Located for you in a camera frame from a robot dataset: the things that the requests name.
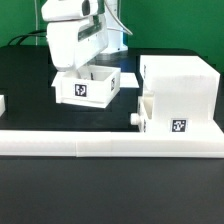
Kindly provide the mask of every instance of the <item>background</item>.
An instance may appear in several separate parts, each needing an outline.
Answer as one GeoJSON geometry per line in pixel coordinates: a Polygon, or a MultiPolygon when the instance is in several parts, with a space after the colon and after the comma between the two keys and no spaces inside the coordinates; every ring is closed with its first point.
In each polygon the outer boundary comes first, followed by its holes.
{"type": "MultiPolygon", "coordinates": [[[[36,27],[46,28],[40,12],[45,2],[36,0],[37,17],[35,0],[1,2],[0,46],[36,27]]],[[[223,9],[223,0],[122,0],[121,19],[134,33],[127,37],[127,45],[194,50],[219,72],[224,72],[223,9]]],[[[35,38],[29,38],[24,44],[35,42],[35,38]]]]}

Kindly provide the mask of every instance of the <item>white base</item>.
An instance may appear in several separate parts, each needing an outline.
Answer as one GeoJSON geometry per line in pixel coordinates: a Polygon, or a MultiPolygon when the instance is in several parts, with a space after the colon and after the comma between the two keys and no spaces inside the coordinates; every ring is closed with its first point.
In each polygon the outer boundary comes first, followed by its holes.
{"type": "Polygon", "coordinates": [[[77,157],[224,158],[224,137],[215,123],[197,135],[101,132],[0,131],[0,155],[77,157]]]}

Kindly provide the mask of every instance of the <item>white container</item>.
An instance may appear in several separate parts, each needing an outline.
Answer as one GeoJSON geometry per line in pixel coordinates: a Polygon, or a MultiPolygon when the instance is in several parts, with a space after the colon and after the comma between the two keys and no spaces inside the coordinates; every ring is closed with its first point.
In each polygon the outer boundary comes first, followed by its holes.
{"type": "Polygon", "coordinates": [[[120,90],[120,68],[89,66],[93,80],[58,72],[52,84],[56,102],[105,108],[120,90]]]}

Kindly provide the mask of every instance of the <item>white block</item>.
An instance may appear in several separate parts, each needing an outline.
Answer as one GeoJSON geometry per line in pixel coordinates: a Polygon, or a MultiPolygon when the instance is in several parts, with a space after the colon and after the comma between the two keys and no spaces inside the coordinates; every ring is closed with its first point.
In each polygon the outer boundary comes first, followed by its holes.
{"type": "Polygon", "coordinates": [[[2,116],[4,112],[5,112],[5,100],[4,100],[4,96],[0,95],[0,117],[2,116]]]}

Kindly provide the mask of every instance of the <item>white box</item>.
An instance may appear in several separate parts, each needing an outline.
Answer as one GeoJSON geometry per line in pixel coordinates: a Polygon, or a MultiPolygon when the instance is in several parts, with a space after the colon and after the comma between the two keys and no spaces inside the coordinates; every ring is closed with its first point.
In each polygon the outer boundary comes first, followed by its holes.
{"type": "Polygon", "coordinates": [[[93,80],[58,72],[52,84],[56,102],[105,108],[120,90],[120,68],[90,65],[93,80]]]}

